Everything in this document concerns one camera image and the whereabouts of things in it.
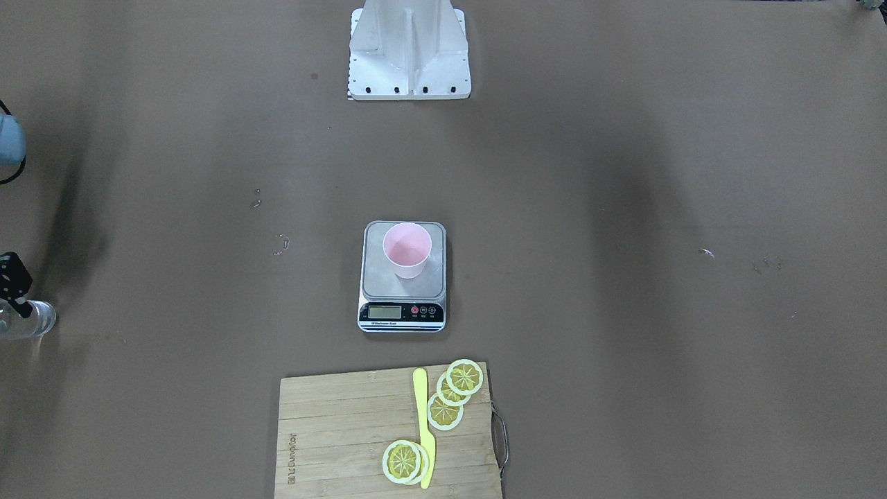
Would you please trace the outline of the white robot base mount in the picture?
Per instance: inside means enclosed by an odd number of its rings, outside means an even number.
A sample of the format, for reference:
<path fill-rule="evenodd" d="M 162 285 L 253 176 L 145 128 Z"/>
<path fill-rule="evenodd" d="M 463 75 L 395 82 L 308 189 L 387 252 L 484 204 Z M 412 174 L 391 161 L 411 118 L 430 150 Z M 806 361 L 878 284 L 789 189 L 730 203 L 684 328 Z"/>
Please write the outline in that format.
<path fill-rule="evenodd" d="M 348 98 L 467 99 L 466 15 L 450 1 L 367 1 L 349 20 Z"/>

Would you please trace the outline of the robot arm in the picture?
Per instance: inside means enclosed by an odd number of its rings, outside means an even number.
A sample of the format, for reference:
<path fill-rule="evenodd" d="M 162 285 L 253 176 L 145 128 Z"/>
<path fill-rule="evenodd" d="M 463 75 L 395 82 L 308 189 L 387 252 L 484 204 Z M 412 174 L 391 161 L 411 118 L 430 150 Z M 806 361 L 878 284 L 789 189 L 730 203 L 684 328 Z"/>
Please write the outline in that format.
<path fill-rule="evenodd" d="M 3 166 L 16 165 L 17 170 L 1 180 L 1 184 L 9 184 L 18 179 L 26 166 L 26 138 L 23 127 L 12 111 L 1 102 L 1 155 Z M 13 310 L 23 319 L 34 313 L 34 306 L 26 301 L 33 278 L 26 266 L 15 252 L 6 252 L 1 256 L 2 268 L 2 300 L 10 304 Z"/>

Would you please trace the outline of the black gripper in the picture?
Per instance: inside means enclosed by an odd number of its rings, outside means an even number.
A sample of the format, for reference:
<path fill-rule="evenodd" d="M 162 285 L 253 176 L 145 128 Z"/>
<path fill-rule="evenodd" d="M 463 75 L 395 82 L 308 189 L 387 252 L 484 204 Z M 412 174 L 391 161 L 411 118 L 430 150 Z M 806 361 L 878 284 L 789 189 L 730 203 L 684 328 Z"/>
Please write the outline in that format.
<path fill-rule="evenodd" d="M 34 307 L 25 298 L 33 281 L 18 253 L 6 252 L 1 255 L 2 300 L 7 301 L 23 319 L 28 319 L 34 312 Z"/>

